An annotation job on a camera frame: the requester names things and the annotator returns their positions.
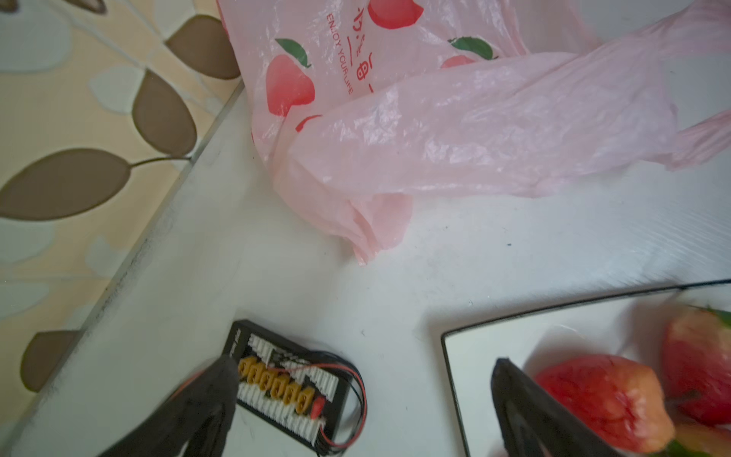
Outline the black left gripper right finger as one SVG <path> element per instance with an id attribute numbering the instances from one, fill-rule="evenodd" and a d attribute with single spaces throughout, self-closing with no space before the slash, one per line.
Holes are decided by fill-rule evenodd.
<path id="1" fill-rule="evenodd" d="M 621 455 L 508 358 L 495 363 L 491 393 L 510 456 Z"/>

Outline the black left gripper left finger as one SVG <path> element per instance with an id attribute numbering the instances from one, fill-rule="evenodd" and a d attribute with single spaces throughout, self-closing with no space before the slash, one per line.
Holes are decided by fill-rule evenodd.
<path id="1" fill-rule="evenodd" d="M 238 384 L 236 363 L 230 356 L 220 356 L 101 454 L 221 456 L 235 416 Z"/>

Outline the red fake strawberry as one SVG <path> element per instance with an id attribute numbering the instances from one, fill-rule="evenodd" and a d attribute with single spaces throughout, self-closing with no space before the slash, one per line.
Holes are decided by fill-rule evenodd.
<path id="1" fill-rule="evenodd" d="M 668 395 L 681 413 L 706 426 L 730 423 L 730 313 L 688 307 L 672 319 L 662 344 Z"/>

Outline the pink plastic bag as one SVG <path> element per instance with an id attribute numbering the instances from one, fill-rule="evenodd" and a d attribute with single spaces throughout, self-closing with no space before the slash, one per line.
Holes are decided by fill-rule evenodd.
<path id="1" fill-rule="evenodd" d="M 357 259 L 400 244 L 417 195 L 543 196 L 640 162 L 704 163 L 730 115 L 681 129 L 666 61 L 730 51 L 695 1 L 602 43 L 569 1 L 222 1 L 276 192 Z"/>

